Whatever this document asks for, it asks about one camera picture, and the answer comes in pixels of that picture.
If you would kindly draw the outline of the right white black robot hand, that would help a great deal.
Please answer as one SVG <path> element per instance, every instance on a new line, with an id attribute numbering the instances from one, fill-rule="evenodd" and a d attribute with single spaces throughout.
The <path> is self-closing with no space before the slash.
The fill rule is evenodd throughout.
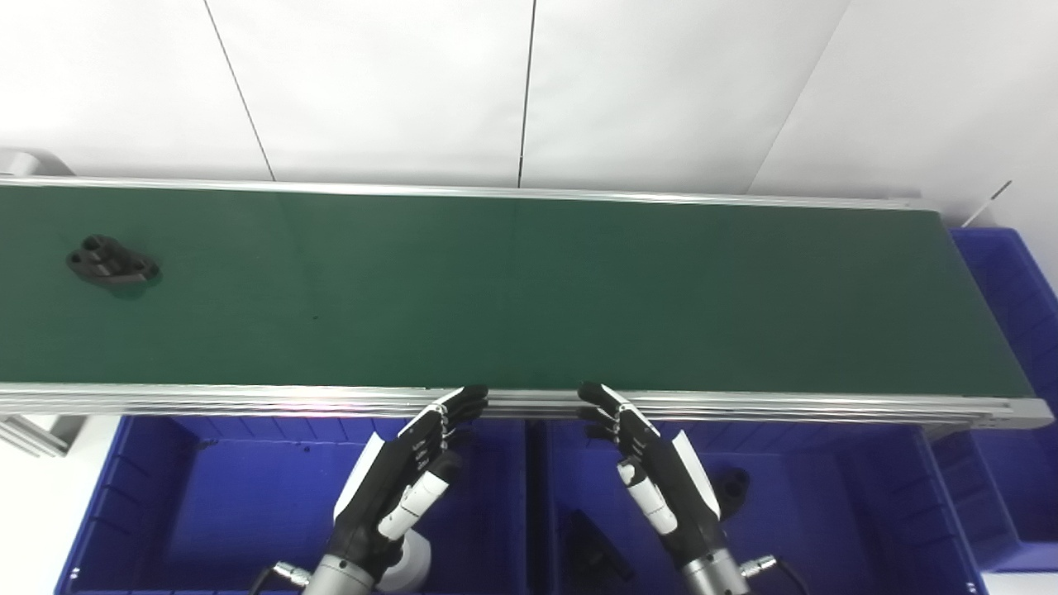
<path id="1" fill-rule="evenodd" d="M 582 382 L 577 393 L 587 403 L 579 409 L 579 418 L 590 423 L 586 436 L 617 447 L 621 483 L 675 566 L 718 561 L 728 547 L 718 498 L 685 433 L 664 438 L 638 407 L 605 384 Z"/>

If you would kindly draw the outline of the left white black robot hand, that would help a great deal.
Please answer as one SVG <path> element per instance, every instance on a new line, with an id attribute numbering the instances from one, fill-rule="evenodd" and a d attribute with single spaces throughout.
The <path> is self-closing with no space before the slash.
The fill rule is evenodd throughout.
<path id="1" fill-rule="evenodd" d="M 393 438 L 373 434 L 355 459 L 349 501 L 339 512 L 326 556 L 377 583 L 395 565 L 404 536 L 460 475 L 453 429 L 479 418 L 488 387 L 460 387 L 431 402 Z"/>

